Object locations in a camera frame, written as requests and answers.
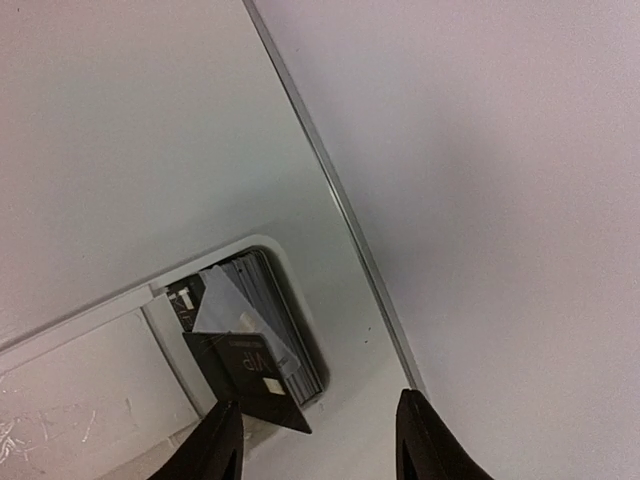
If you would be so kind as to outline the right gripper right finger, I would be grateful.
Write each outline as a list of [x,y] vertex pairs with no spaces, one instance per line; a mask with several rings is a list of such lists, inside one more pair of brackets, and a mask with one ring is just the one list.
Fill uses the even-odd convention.
[[403,389],[397,405],[395,458],[398,480],[492,480],[415,389]]

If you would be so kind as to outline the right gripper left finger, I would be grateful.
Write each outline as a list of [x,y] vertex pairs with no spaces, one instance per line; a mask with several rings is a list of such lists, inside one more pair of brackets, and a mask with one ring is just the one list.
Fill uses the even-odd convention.
[[239,404],[219,401],[149,480],[240,480],[243,455]]

